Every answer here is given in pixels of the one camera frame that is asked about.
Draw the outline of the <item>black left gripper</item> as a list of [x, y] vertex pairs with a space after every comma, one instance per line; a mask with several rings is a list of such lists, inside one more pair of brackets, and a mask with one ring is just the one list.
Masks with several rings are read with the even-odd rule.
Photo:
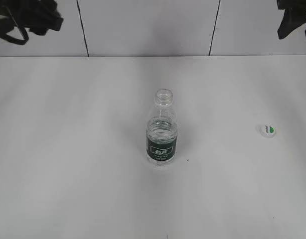
[[9, 0], [8, 10], [21, 27], [43, 36], [48, 30], [59, 31], [63, 17], [54, 0]]

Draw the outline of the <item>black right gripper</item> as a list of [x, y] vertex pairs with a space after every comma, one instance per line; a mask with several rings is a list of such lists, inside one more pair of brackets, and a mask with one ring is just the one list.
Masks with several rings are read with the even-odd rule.
[[277, 6], [278, 9], [285, 9], [277, 30], [278, 38], [285, 39], [295, 29], [306, 23], [306, 0], [277, 0]]

